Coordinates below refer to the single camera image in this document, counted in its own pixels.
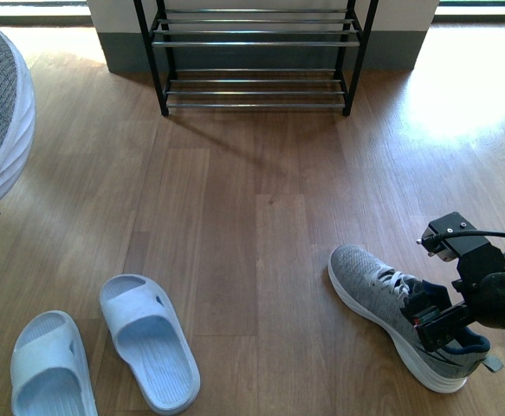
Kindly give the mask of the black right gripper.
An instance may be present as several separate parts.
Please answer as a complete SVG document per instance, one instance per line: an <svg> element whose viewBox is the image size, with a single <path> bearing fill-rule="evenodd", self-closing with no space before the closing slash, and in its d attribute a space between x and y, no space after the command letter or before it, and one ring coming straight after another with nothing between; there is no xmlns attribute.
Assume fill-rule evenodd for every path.
<svg viewBox="0 0 505 416"><path fill-rule="evenodd" d="M474 314L465 302L453 305L444 286L416 283L400 309L429 352L444 348L471 323Z"/></svg>

